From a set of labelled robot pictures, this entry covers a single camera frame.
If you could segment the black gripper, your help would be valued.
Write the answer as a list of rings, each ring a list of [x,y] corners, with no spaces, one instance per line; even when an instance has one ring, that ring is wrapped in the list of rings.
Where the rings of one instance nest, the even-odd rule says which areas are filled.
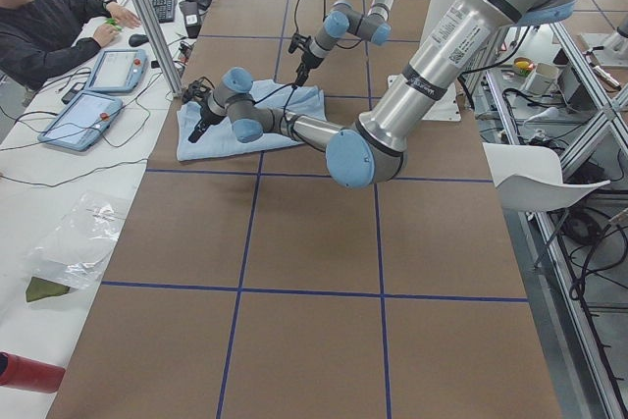
[[[204,135],[207,129],[211,126],[220,124],[224,120],[223,115],[216,114],[209,108],[202,108],[200,110],[200,120],[192,133],[188,137],[190,143],[196,143],[202,135]]]
[[[301,65],[295,71],[295,79],[292,88],[296,89],[305,85],[309,78],[310,70],[317,69],[325,59],[325,51],[321,49],[305,48],[301,55]]]

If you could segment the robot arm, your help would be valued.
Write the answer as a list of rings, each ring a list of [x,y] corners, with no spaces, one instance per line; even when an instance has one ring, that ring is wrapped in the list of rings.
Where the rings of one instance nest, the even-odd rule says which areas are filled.
[[[302,52],[295,71],[295,87],[303,86],[309,73],[317,69],[338,42],[347,34],[360,41],[381,46],[391,35],[389,17],[394,0],[371,0],[368,9],[356,10],[346,0],[336,1],[330,9],[323,10],[322,25],[313,35],[296,31],[290,40],[288,52]]]
[[[280,134],[325,153],[331,177],[360,188],[395,177],[404,167],[406,139],[460,77],[487,39],[504,26],[537,26],[568,18],[575,0],[453,0],[374,109],[348,127],[298,115],[287,108],[259,108],[253,79],[242,68],[226,72],[200,104],[200,118],[187,135],[196,142],[229,120],[236,140]]]

